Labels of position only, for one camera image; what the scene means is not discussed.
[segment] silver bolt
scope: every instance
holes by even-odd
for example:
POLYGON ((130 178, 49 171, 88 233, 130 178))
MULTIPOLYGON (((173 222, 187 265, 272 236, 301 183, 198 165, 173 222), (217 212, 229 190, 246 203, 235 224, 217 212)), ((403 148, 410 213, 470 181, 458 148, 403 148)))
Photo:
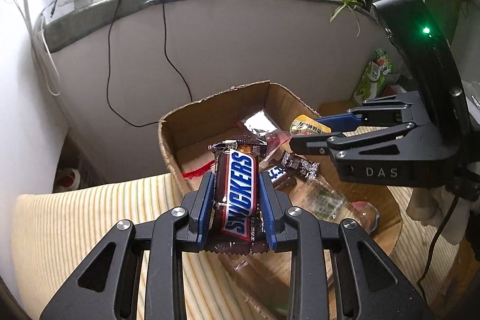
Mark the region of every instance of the silver bolt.
POLYGON ((130 221, 128 220, 120 220, 118 223, 117 223, 117 228, 120 229, 121 231, 124 231, 125 229, 128 229, 130 228, 130 221))
POLYGON ((458 97, 462 94, 462 89, 459 87, 452 87, 450 91, 448 91, 452 97, 458 97))
POLYGON ((185 214, 185 209, 183 209, 181 206, 178 206, 172 209, 172 216, 174 217, 181 217, 184 214, 185 214))
POLYGON ((300 216, 302 210, 298 206, 290 206, 286 211, 290 216, 300 216))
POLYGON ((357 222, 355 220, 352 220, 352 219, 344 219, 342 224, 347 229, 357 228, 357 222))

